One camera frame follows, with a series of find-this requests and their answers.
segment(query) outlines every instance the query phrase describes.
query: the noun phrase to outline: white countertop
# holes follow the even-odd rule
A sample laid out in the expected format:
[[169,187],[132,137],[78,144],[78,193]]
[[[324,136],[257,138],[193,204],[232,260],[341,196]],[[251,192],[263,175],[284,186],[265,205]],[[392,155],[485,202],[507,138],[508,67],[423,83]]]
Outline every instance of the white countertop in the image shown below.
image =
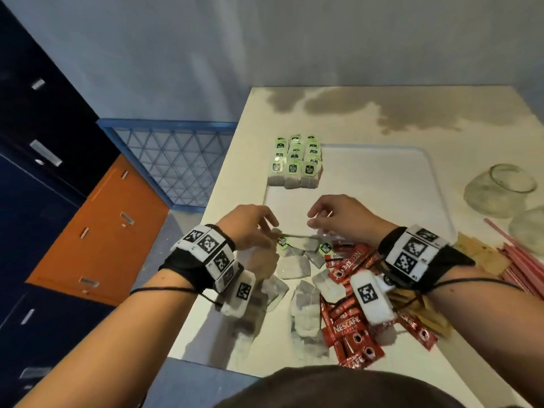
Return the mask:
[[[543,132],[510,87],[253,88],[202,222],[214,223],[236,205],[262,204],[269,163],[263,155],[269,153],[273,138],[314,134],[323,143],[426,150],[456,230],[500,245],[501,237],[464,202],[464,187],[494,164],[516,164],[541,184],[528,197],[528,208],[543,204]],[[496,223],[505,226],[507,221]],[[411,224],[406,218],[402,225]],[[280,306],[289,297],[288,293]],[[288,327],[286,321],[277,329]],[[267,325],[265,318],[247,361],[229,364],[228,326],[209,302],[199,298],[169,356],[268,375],[282,366],[273,363],[275,345],[267,343],[267,329],[276,327]],[[426,380],[469,407],[482,406],[480,401],[485,406],[523,404],[459,335],[440,341],[439,348],[425,356],[412,345],[402,339],[388,347],[377,369]]]

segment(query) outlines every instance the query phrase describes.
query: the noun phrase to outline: floor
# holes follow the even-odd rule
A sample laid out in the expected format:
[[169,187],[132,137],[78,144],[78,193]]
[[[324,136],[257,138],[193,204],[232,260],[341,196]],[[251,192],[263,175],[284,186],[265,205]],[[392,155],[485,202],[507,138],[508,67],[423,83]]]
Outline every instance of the floor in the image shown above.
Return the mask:
[[[170,211],[133,289],[141,287],[157,272],[169,254],[170,247],[198,225],[201,219],[201,213]],[[208,408],[257,380],[258,378],[248,375],[167,358],[147,393],[144,408]]]

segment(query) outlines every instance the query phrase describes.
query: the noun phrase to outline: orange filing cabinet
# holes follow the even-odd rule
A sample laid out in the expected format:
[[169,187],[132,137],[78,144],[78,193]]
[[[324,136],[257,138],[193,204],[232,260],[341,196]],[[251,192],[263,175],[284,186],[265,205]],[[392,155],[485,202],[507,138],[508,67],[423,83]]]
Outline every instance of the orange filing cabinet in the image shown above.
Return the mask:
[[27,282],[119,305],[128,297],[168,211],[120,155]]

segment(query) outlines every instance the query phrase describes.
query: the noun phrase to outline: hand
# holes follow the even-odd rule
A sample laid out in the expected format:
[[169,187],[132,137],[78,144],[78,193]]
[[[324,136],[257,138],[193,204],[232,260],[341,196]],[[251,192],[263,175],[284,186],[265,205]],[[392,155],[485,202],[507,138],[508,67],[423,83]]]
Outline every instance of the hand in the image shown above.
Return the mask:
[[376,216],[356,198],[323,195],[308,212],[308,226],[334,232],[341,237],[378,247],[382,239],[398,226]]
[[270,232],[267,220],[274,227],[280,224],[268,206],[239,205],[217,222],[217,226],[233,240],[237,250],[273,248],[277,236]]

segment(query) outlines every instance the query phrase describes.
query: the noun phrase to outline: white wall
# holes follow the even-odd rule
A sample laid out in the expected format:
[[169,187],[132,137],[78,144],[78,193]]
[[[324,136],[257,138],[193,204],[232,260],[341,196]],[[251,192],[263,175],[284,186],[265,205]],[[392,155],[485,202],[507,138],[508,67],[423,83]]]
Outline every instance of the white wall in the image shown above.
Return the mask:
[[3,1],[100,117],[237,121],[250,86],[390,84],[513,84],[544,115],[544,0]]

